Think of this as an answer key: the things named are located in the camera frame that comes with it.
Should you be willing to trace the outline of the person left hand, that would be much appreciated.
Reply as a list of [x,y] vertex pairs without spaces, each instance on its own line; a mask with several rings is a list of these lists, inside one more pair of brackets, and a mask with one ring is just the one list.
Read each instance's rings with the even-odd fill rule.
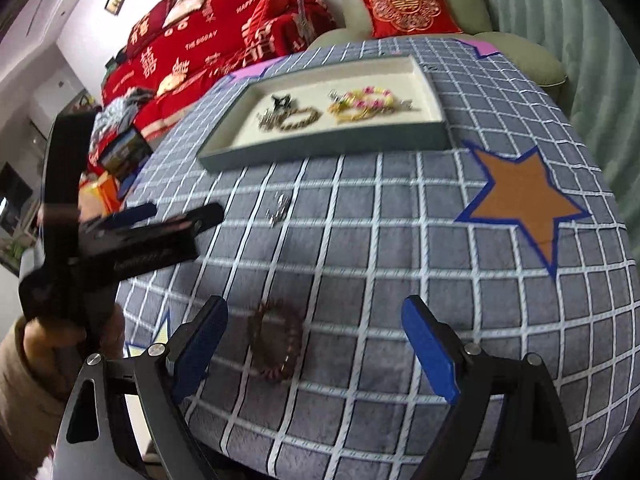
[[[81,368],[78,346],[87,333],[63,321],[34,318],[24,328],[23,349],[35,378],[54,396],[66,398]],[[99,336],[99,349],[107,359],[121,359],[124,350],[125,318],[122,307],[114,304],[110,319]]]

